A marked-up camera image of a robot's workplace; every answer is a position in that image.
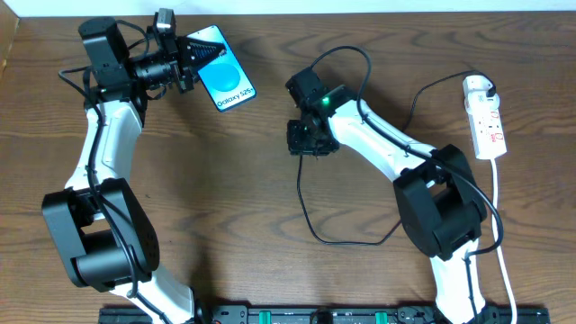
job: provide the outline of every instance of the smartphone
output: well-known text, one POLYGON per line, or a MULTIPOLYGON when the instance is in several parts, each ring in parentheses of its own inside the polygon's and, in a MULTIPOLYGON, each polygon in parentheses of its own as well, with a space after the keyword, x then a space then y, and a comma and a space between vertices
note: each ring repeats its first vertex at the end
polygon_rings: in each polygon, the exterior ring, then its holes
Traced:
POLYGON ((198 71, 216 109, 223 113, 256 97, 256 89, 218 26, 204 28, 187 37, 200 41, 220 42, 226 47, 225 54, 198 71))

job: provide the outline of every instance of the power strip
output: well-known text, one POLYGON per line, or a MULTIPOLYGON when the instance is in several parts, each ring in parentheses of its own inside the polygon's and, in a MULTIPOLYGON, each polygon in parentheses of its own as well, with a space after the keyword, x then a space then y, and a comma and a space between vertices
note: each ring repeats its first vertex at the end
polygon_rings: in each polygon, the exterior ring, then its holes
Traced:
POLYGON ((464 106, 468 113, 474 151, 479 159, 493 159, 506 153, 500 120, 500 97, 487 96, 493 84, 485 76, 468 76, 463 81, 464 106))

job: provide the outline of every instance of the wood grain surface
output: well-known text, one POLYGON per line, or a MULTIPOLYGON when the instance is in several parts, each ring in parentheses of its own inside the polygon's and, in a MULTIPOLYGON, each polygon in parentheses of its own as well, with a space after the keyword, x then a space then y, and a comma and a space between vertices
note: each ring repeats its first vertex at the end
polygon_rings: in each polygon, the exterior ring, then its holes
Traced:
MULTIPOLYGON (((123 303, 68 280, 41 216, 42 197, 63 188, 86 134, 82 97, 57 77, 89 63, 77 35, 83 20, 23 19, 0 80, 0 322, 94 323, 98 309, 123 303)), ((373 58, 365 99, 396 126, 412 96, 440 77, 473 67, 498 84, 508 143, 498 160, 499 209, 514 293, 520 305, 548 307, 554 323, 573 322, 574 13, 206 15, 177 23, 180 34, 218 24, 258 91, 219 113, 201 85, 172 90, 149 105, 136 147, 130 186, 155 226, 162 262, 199 297, 255 305, 434 301, 429 261, 403 229, 383 247, 326 247, 302 217, 298 160, 285 138, 299 112, 284 83, 321 52, 355 44, 373 58)), ((123 32, 127 41, 139 37, 123 32)), ((341 52, 318 72, 331 86, 357 87, 365 63, 341 52)), ((490 163, 474 158, 460 81, 420 97, 408 134, 460 147, 491 194, 490 163)), ((305 158, 302 193, 326 238, 376 240, 398 219, 389 181, 349 148, 305 158)), ((496 256, 479 263, 484 296, 507 304, 496 256)))

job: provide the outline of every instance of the white wall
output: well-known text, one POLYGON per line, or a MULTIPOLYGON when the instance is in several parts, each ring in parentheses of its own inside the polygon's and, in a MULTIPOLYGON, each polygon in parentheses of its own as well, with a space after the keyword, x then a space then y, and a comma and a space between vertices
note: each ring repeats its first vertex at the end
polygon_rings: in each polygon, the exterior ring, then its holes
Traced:
POLYGON ((4 0, 20 17, 576 10, 576 0, 4 0))

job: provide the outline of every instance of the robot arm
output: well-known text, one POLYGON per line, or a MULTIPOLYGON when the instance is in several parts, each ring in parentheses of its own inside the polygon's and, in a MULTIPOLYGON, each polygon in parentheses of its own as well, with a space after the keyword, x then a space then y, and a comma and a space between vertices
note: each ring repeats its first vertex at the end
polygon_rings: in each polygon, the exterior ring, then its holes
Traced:
MULTIPOLYGON (((301 118, 288 123, 288 146, 294 155, 327 155, 347 145, 356 150, 394 183, 402 225, 412 242, 430 257, 436 280, 436 306, 452 323, 474 318, 466 264, 467 253, 477 249, 480 222, 486 218, 482 202, 466 192, 457 179, 442 174, 422 158, 413 156, 380 135, 363 121, 356 105, 356 93, 339 86, 329 91, 318 76, 306 68, 286 84, 301 109, 301 118), (432 197, 428 188, 447 183, 432 197)), ((472 171, 462 152, 453 146, 441 150, 420 143, 395 129, 366 102, 362 113, 379 131, 423 156, 442 158, 451 165, 472 171)), ((476 310, 485 306, 478 283, 475 256, 470 257, 470 277, 476 310)))
POLYGON ((194 300, 192 289, 179 283, 159 263, 158 238, 146 213, 130 189, 131 161, 142 132, 147 90, 176 84, 180 93, 192 90, 197 71, 225 52, 220 43, 176 37, 172 10, 160 9, 146 39, 155 39, 158 51, 130 58, 117 22, 94 18, 78 29, 92 61, 97 86, 89 89, 86 103, 88 131, 82 154, 65 190, 44 197, 42 212, 70 280, 127 298, 155 323, 208 324, 209 314, 194 300), (103 117, 98 136, 99 117, 103 117), (94 161, 90 152, 96 143, 94 161), (83 229, 101 221, 86 166, 93 163, 94 183, 100 199, 116 224, 134 259, 135 274, 119 238, 111 230, 86 234, 83 229), (127 297, 132 280, 138 292, 127 297))

